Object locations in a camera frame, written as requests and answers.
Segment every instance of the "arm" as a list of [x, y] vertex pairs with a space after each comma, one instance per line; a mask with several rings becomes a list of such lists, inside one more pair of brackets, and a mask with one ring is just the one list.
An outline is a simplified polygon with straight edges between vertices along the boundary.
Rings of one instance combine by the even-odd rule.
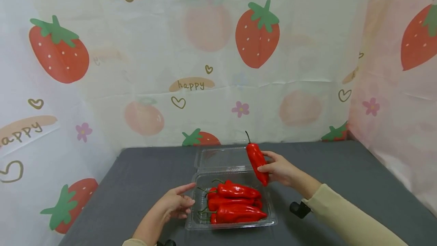
[[263, 151], [272, 161], [258, 168], [269, 172], [273, 180], [298, 191], [316, 217], [334, 229], [346, 243], [353, 246], [406, 246], [397, 235], [355, 205], [299, 170], [284, 157]]
[[190, 183], [168, 191], [150, 209], [141, 220], [132, 238], [126, 240], [123, 246], [156, 245], [164, 225], [170, 218], [187, 218], [187, 214], [191, 212], [195, 201], [183, 194], [195, 186], [195, 183]]

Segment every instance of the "black mount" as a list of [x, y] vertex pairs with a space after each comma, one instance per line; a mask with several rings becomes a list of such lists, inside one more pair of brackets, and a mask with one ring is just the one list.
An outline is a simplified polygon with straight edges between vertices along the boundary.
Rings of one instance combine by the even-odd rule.
[[295, 214], [298, 218], [302, 219], [311, 212], [311, 209], [303, 202], [298, 204], [297, 202], [293, 201], [290, 204], [290, 212]]

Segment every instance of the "gray tabletop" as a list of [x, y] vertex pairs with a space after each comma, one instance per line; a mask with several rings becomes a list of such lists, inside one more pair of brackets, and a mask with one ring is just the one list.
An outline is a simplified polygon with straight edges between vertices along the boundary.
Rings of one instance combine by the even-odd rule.
[[[358, 142], [265, 143], [262, 150], [285, 156], [327, 183], [391, 229], [410, 246], [436, 245], [437, 219]], [[170, 188], [195, 174], [196, 147], [128, 148], [121, 152], [60, 246], [121, 246], [153, 204]], [[301, 196], [280, 184], [269, 185], [278, 225], [264, 228], [186, 231], [171, 221], [160, 241], [176, 245], [251, 246], [345, 245], [313, 214], [299, 219], [288, 211]]]

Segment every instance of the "clear plastic container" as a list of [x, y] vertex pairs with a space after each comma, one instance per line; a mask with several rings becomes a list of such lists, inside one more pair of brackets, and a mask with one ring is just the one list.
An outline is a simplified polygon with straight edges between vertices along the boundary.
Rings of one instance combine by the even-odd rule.
[[211, 225], [209, 221], [202, 221], [198, 217], [198, 211], [207, 207], [207, 198], [204, 197], [205, 192], [195, 189], [193, 190], [192, 197], [196, 200], [196, 203], [186, 220], [185, 229], [188, 231], [233, 229], [272, 226], [277, 223], [268, 187], [262, 186], [261, 182], [256, 178], [255, 172], [248, 160], [245, 147], [200, 147], [196, 155], [195, 168], [197, 172], [194, 174], [192, 181], [196, 183], [196, 187], [206, 191], [219, 184], [217, 181], [212, 183], [212, 180], [215, 179], [222, 181], [231, 180], [234, 183], [240, 183], [257, 189], [261, 192], [262, 211], [267, 214], [267, 218], [255, 222]]

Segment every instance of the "pink flower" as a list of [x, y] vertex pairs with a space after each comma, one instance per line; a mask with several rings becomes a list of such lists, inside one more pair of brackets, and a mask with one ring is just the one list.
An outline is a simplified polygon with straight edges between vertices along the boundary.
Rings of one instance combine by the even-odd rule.
[[236, 107], [233, 107], [231, 111], [236, 112], [239, 118], [241, 118], [242, 114], [244, 114], [244, 115], [248, 114], [248, 104], [246, 104], [246, 103], [241, 104], [241, 102], [238, 101], [235, 103], [235, 105], [236, 105]]
[[379, 110], [379, 104], [376, 102], [376, 98], [372, 97], [369, 102], [364, 101], [363, 106], [367, 108], [366, 115], [372, 113], [373, 116], [376, 116]]
[[92, 133], [92, 129], [90, 128], [88, 123], [83, 123], [81, 126], [77, 125], [76, 126], [76, 131], [77, 131], [77, 140], [82, 140], [84, 142], [87, 141], [86, 136]]

